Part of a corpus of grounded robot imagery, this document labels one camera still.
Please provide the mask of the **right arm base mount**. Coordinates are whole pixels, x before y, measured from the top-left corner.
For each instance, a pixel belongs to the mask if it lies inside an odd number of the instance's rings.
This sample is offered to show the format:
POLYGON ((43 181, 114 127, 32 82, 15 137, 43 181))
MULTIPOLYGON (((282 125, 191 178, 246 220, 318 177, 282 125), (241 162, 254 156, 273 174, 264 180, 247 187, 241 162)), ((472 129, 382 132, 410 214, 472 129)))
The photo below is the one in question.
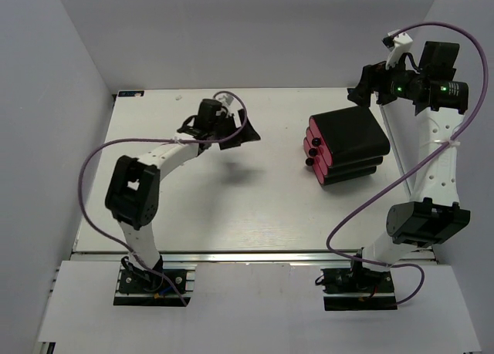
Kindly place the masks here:
POLYGON ((328 312, 398 309, 391 273, 371 271, 360 261, 352 261, 348 268, 322 269, 314 283, 323 288, 328 312))

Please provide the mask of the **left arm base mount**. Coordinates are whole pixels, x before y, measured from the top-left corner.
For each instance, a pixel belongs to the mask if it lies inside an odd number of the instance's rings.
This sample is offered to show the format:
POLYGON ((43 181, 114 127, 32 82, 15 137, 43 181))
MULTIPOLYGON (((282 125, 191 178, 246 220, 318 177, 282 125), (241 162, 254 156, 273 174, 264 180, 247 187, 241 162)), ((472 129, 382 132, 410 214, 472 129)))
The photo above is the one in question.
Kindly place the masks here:
MULTIPOLYGON (((194 289, 195 271, 192 269, 164 269, 163 273, 174 283, 180 295, 189 303, 194 289)), ((127 256, 120 260, 114 306, 180 307, 185 304, 171 285, 162 277, 140 270, 127 256)))

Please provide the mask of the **black drawer cabinet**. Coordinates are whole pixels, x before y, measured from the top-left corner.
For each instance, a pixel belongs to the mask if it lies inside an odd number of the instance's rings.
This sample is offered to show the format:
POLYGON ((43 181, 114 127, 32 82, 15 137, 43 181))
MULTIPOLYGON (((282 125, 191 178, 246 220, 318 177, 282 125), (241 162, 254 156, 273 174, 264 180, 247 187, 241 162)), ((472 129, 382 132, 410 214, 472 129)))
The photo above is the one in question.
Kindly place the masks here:
POLYGON ((374 174, 391 151, 387 135, 368 108, 352 106, 310 117, 333 156, 322 186, 374 174))

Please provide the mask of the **pink drawer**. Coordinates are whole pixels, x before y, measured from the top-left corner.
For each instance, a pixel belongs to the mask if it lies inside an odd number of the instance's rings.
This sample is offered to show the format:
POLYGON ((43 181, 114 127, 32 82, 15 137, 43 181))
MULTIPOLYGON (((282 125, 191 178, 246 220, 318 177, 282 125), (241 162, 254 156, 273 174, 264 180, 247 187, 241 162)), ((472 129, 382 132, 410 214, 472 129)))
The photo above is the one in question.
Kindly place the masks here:
POLYGON ((303 140, 303 149, 306 154, 306 164, 314 169, 314 172, 321 176, 326 176, 329 172, 327 162, 324 159, 323 150, 325 146, 321 137, 318 137, 307 127, 303 140))
POLYGON ((328 169, 318 149, 313 147, 307 138, 303 140, 303 149, 306 154, 306 165, 313 170, 318 182, 324 185, 328 169))
POLYGON ((322 156, 325 164, 328 167, 331 167, 333 165, 332 153, 330 152, 330 149, 327 146, 323 134, 320 132, 320 128, 317 126, 316 121, 312 117, 310 117, 309 119, 309 129, 313 137, 311 141, 313 140, 316 141, 316 143, 312 143, 312 145, 319 150, 320 155, 322 156))

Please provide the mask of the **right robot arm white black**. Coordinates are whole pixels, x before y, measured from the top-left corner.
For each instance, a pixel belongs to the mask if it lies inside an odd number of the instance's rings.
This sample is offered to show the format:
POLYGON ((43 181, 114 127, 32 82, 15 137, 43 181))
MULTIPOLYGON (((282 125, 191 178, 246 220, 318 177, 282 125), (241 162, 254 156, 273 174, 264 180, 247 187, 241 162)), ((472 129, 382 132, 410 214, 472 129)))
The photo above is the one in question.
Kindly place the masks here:
POLYGON ((391 207, 385 231, 360 252, 363 268, 388 271, 411 251, 443 244, 465 228, 470 212, 461 208, 456 187, 459 143, 452 139, 468 109, 469 87, 454 79, 460 46, 427 41, 416 69, 407 69, 406 52, 389 66, 365 66, 349 101, 368 107, 371 94, 386 105, 398 98, 414 105, 421 167, 409 200, 391 207))

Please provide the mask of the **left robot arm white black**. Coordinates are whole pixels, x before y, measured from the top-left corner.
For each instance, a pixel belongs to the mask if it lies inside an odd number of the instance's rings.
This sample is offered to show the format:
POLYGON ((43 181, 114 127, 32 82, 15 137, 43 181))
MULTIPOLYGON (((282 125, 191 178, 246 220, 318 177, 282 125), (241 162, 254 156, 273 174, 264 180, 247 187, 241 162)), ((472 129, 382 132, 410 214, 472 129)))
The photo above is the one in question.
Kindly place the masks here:
POLYGON ((249 122, 242 101, 237 113, 231 111, 233 100, 239 98, 227 91, 203 99, 198 112, 182 123, 174 138, 138 157, 123 155, 117 160, 105 207, 120 225, 125 243, 131 248, 131 262, 138 268, 163 270, 152 228, 159 207, 161 181, 214 144, 227 150, 261 140, 249 122))

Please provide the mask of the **pink top drawer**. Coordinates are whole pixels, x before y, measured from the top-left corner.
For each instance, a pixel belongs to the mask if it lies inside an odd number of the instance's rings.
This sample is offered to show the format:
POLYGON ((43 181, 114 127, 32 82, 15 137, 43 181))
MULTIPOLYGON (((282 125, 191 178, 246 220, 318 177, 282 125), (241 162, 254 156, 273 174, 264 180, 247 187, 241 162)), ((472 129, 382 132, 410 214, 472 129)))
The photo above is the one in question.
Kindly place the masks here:
POLYGON ((312 117, 310 117, 309 119, 309 129, 313 137, 311 141, 313 140, 316 141, 316 143, 312 143, 312 145, 319 150, 320 155, 322 156, 325 164, 328 167, 331 167, 333 165, 332 153, 330 152, 330 149, 327 146, 323 134, 320 132, 320 128, 317 126, 316 121, 312 117))

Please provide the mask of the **pink bottom drawer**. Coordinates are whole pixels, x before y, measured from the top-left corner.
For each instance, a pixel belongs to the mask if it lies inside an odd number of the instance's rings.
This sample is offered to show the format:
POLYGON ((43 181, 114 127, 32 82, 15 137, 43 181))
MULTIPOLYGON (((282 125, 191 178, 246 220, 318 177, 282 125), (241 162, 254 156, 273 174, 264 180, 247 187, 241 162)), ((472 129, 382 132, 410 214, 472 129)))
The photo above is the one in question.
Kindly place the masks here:
POLYGON ((324 185, 328 169, 318 149, 313 147, 307 138, 303 140, 303 149, 306 154, 306 165, 313 170, 318 182, 324 185))

